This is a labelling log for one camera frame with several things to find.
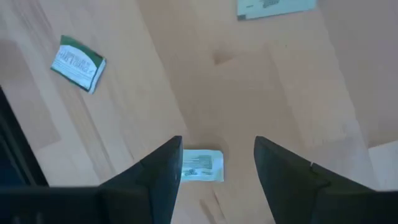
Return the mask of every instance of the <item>white paper card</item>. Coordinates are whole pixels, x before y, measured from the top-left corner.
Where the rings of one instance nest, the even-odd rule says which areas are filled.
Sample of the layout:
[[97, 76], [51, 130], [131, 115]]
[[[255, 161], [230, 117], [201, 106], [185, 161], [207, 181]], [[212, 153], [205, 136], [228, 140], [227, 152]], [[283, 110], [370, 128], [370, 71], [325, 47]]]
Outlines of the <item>white paper card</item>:
[[184, 149], [181, 182], [192, 180], [223, 182], [223, 153], [216, 150]]

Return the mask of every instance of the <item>light wood surface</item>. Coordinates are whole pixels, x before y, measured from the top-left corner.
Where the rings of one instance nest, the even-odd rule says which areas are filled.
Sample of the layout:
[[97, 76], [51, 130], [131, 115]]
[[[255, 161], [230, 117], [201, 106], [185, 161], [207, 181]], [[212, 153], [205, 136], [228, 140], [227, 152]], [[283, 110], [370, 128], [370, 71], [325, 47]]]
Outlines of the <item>light wood surface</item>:
[[[320, 10], [238, 22], [227, 0], [5, 0], [0, 84], [50, 185], [98, 185], [173, 135], [218, 149], [225, 182], [182, 184], [174, 223], [273, 223], [262, 135], [376, 178]], [[94, 95], [49, 70], [62, 34], [107, 58]]]
[[398, 1], [320, 0], [369, 147], [398, 139]]

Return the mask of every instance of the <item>green and white label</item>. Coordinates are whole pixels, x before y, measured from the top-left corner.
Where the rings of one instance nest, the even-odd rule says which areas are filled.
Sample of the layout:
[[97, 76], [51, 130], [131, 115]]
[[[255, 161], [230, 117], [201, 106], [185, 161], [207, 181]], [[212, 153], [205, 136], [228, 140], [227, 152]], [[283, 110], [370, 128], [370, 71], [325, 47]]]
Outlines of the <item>green and white label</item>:
[[105, 59], [88, 47], [62, 36], [51, 69], [92, 94], [105, 64]]

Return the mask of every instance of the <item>small paper packet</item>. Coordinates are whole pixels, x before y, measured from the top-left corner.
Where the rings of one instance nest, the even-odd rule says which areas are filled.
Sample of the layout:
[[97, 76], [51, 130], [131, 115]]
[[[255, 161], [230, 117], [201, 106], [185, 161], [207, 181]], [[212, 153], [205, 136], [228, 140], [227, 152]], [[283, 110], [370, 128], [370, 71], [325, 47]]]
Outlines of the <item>small paper packet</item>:
[[223, 153], [215, 150], [183, 150], [181, 182], [224, 182]]
[[104, 57], [77, 40], [62, 35], [60, 49], [51, 65], [51, 70], [93, 94], [105, 65]]

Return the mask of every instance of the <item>white sticker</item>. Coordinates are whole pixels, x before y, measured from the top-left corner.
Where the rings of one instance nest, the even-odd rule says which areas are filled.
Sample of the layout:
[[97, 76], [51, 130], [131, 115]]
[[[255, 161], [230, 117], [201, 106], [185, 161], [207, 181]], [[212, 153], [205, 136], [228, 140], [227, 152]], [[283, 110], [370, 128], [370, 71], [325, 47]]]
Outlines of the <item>white sticker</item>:
[[183, 150], [181, 182], [224, 181], [223, 153], [215, 150]]
[[52, 68], [87, 90], [92, 87], [97, 72], [97, 67], [92, 59], [80, 49], [70, 45], [60, 46]]

